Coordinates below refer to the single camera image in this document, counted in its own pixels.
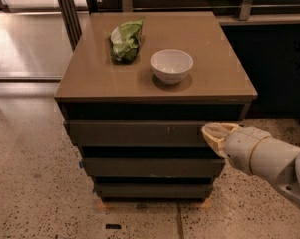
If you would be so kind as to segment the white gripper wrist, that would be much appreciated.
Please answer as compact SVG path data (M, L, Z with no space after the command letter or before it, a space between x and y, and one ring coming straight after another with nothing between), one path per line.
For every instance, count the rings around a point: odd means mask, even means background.
M209 147L229 164L252 175L251 156L256 146L271 134L255 127L239 127L236 123L207 123L201 129Z

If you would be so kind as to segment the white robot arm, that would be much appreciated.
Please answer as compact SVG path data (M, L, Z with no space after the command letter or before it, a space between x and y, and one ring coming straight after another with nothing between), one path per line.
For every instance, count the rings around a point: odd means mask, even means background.
M300 147L236 123L208 123L201 131L210 148L233 168L267 181L300 209Z

